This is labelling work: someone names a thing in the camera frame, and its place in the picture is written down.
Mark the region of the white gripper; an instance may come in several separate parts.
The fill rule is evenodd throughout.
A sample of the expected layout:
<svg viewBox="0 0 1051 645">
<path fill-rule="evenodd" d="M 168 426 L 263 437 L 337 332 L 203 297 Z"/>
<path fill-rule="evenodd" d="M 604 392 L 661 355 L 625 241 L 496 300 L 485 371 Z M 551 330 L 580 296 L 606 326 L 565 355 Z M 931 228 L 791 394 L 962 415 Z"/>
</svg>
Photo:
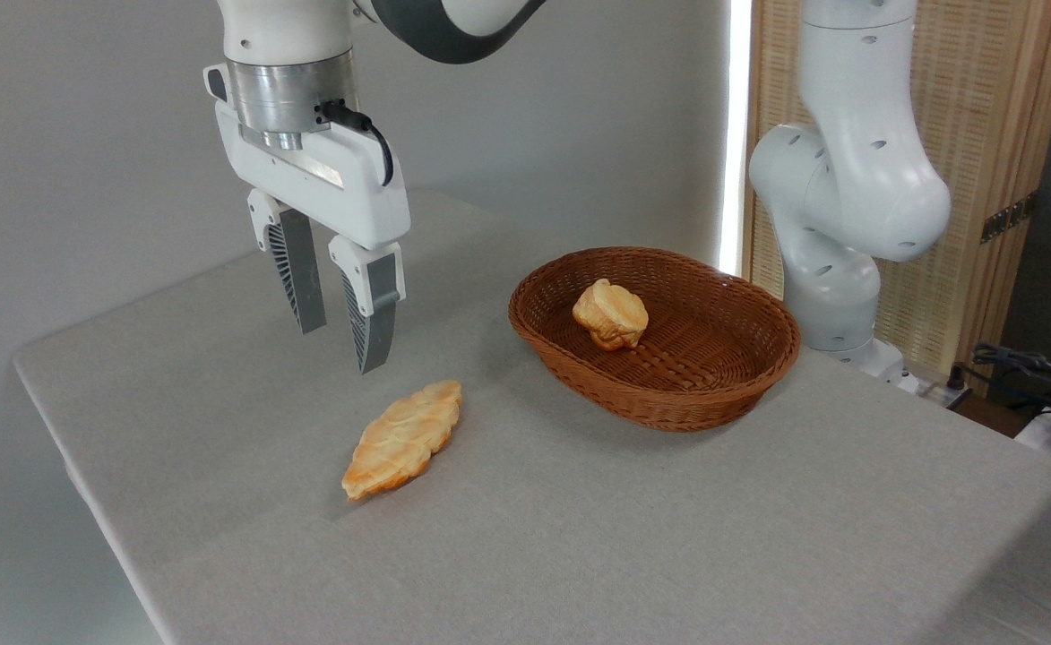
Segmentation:
<svg viewBox="0 0 1051 645">
<path fill-rule="evenodd" d="M 312 219 L 338 234 L 328 252 L 341 269 L 358 371 L 375 370 L 406 297 L 393 242 L 410 215 L 397 158 L 364 127 L 352 65 L 222 63 L 204 69 L 204 85 L 231 167 L 256 188 L 247 196 L 255 242 L 274 261 L 301 333 L 327 322 Z"/>
</svg>

